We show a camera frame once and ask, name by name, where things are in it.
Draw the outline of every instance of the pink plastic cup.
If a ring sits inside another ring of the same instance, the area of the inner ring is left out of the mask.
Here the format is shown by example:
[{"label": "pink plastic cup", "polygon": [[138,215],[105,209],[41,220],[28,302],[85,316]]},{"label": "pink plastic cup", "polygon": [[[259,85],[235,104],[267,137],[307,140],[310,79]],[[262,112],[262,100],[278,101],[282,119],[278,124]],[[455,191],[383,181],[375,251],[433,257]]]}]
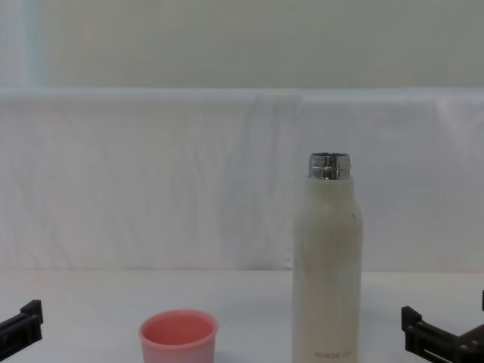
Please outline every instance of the pink plastic cup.
[{"label": "pink plastic cup", "polygon": [[218,324],[197,310],[172,310],[139,329],[144,363],[213,363]]}]

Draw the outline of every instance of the white water bottle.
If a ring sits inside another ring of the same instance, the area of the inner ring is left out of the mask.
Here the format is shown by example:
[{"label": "white water bottle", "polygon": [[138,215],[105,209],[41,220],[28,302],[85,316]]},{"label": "white water bottle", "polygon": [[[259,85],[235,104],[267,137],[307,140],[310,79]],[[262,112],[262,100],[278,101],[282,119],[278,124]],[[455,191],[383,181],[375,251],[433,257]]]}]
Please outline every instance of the white water bottle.
[{"label": "white water bottle", "polygon": [[296,218],[293,363],[357,363],[361,213],[348,154],[312,154]]}]

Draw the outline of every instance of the wrinkled fabric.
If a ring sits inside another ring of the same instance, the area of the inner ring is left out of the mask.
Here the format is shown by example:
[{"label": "wrinkled fabric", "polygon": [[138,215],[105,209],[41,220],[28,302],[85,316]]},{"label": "wrinkled fabric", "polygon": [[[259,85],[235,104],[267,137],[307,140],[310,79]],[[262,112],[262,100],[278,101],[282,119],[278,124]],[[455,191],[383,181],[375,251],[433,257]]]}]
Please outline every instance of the wrinkled fabric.
[{"label": "wrinkled fabric", "polygon": [[4,90],[0,268],[290,267],[338,151],[365,270],[484,271],[483,145],[483,90]]}]

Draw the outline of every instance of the white table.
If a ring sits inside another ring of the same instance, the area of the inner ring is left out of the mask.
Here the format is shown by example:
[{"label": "white table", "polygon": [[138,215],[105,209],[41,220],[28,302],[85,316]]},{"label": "white table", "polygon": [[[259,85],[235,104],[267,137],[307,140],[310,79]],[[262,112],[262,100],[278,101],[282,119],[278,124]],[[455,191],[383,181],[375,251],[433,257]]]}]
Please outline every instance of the white table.
[{"label": "white table", "polygon": [[[455,334],[484,322],[484,274],[366,273],[361,363],[421,361],[404,350],[400,308]],[[285,271],[1,271],[0,319],[41,299],[43,340],[15,363],[142,362],[138,326],[167,309],[219,320],[216,363],[289,363],[291,275]]]}]

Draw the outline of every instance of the bottle neck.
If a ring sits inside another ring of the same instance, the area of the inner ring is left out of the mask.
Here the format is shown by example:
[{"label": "bottle neck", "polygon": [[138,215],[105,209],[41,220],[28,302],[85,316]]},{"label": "bottle neck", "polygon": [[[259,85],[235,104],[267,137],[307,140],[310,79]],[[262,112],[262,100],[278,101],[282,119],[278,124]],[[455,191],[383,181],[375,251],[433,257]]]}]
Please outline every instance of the bottle neck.
[{"label": "bottle neck", "polygon": [[353,178],[344,180],[306,179],[306,196],[315,199],[331,200],[353,197]]}]

